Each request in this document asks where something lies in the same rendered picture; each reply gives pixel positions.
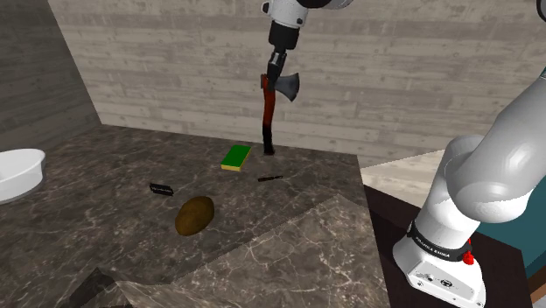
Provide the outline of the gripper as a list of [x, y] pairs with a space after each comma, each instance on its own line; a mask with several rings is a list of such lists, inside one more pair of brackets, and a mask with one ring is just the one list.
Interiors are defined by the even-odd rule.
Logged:
[[284, 69], [287, 50], [294, 50], [299, 38], [299, 29], [290, 28], [272, 21], [269, 28], [269, 43], [274, 50], [269, 58], [267, 66], [267, 78], [269, 82], [276, 82]]

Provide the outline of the green and yellow sponge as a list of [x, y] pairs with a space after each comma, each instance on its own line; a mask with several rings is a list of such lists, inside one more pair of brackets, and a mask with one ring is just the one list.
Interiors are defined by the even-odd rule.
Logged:
[[249, 156], [250, 151], [250, 146], [233, 145], [227, 155], [222, 159], [220, 167], [223, 170], [239, 172]]

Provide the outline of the brown potato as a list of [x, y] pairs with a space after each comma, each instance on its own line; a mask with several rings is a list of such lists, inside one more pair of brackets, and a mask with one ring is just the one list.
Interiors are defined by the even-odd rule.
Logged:
[[196, 235], [205, 229], [214, 218], [214, 203], [211, 198], [198, 196], [189, 199], [178, 211], [175, 228], [179, 235]]

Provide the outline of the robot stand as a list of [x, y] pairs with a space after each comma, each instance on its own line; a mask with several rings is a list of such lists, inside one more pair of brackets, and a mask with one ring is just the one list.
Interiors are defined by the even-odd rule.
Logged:
[[[391, 308], [457, 308], [412, 288], [393, 259], [394, 244], [406, 234], [419, 208], [368, 186], [364, 191]], [[485, 308], [533, 308], [519, 249], [476, 232], [472, 254], [482, 268]]]

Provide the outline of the white sink basin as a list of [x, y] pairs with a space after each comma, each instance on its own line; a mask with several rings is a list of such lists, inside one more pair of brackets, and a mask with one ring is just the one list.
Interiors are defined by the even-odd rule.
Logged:
[[0, 205], [20, 199], [44, 181], [46, 154], [38, 149], [0, 152]]

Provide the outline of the teal block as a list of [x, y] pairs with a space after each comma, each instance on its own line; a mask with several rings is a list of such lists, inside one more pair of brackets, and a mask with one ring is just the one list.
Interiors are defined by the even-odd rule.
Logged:
[[530, 195], [524, 214], [501, 224], [482, 223], [477, 231], [519, 249], [527, 277], [546, 265], [546, 184]]

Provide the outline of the red handled grey axe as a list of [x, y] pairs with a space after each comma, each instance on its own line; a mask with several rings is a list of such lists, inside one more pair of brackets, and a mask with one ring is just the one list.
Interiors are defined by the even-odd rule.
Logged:
[[294, 73], [288, 76], [280, 76], [276, 84], [270, 87], [271, 82], [267, 75], [261, 75], [261, 89], [264, 99], [264, 110], [262, 117], [262, 142], [263, 152], [265, 155], [272, 156], [275, 154], [275, 149], [272, 143], [272, 119], [276, 105], [276, 93], [284, 95], [290, 102], [293, 102], [300, 89], [299, 73]]

